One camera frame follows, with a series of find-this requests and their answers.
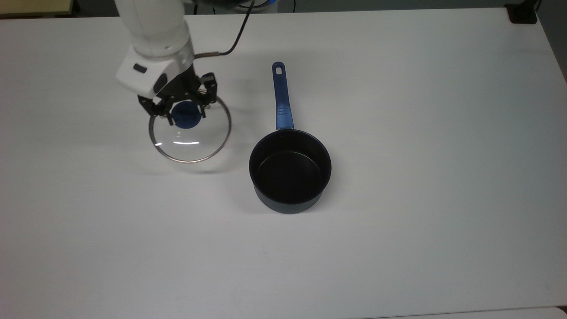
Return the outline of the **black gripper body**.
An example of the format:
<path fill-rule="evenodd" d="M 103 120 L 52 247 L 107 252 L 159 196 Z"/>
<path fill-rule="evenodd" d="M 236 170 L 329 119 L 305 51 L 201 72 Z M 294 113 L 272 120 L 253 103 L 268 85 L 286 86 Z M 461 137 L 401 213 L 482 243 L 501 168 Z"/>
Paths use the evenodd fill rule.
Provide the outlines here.
<path fill-rule="evenodd" d="M 200 87 L 200 78 L 197 76 L 194 66 L 190 66 L 173 79 L 168 79 L 166 74 L 161 74 L 154 84 L 154 93 L 165 102 L 199 102 Z"/>

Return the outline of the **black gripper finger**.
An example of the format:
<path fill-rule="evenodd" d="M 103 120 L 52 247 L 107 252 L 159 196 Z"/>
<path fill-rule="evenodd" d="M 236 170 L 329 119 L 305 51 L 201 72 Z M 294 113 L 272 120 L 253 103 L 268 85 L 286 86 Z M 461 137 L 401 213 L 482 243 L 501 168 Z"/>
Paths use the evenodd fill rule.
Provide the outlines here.
<path fill-rule="evenodd" d="M 142 97 L 138 95 L 138 103 L 142 106 L 144 111 L 149 115 L 150 119 L 161 117 L 167 119 L 170 126 L 174 125 L 174 120 L 171 116 L 171 109 L 175 97 L 173 95 L 157 95 L 159 101 L 154 102 L 153 99 Z"/>
<path fill-rule="evenodd" d="M 202 118 L 206 118 L 207 109 L 210 109 L 210 105 L 216 103 L 218 100 L 218 83 L 214 73 L 206 73 L 198 80 L 200 81 L 200 87 L 197 89 L 197 95 L 194 101 L 200 108 Z"/>

